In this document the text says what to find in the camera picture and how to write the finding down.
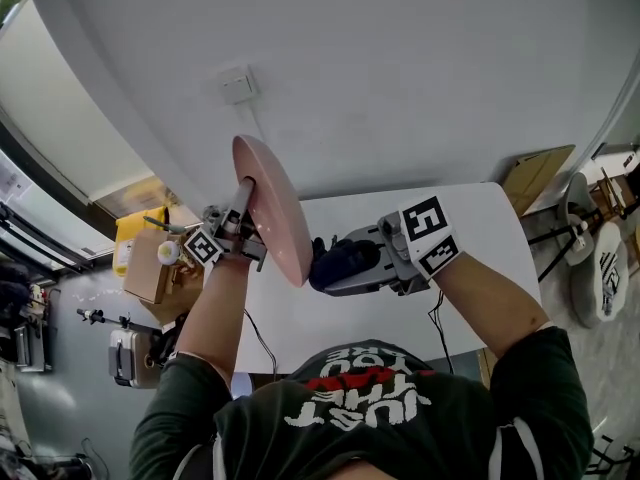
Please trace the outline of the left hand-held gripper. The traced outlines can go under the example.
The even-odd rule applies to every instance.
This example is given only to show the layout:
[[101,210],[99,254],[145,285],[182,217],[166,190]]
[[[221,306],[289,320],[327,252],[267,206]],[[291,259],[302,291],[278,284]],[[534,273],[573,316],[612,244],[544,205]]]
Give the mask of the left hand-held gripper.
[[254,179],[244,177],[227,209],[205,209],[201,226],[184,243],[186,252],[203,267],[214,266],[223,258],[244,257],[261,268],[266,246],[247,212],[254,188]]

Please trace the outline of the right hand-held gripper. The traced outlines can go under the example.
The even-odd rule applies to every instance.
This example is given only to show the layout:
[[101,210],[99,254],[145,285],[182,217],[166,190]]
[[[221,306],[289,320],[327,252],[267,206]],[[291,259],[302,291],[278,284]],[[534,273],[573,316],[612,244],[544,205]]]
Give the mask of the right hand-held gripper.
[[323,290],[332,297],[373,293],[389,284],[399,296],[427,290],[431,279],[461,252],[453,224],[437,195],[401,205],[382,217],[378,226],[358,228],[343,240],[386,247],[394,267],[372,268],[332,283]]

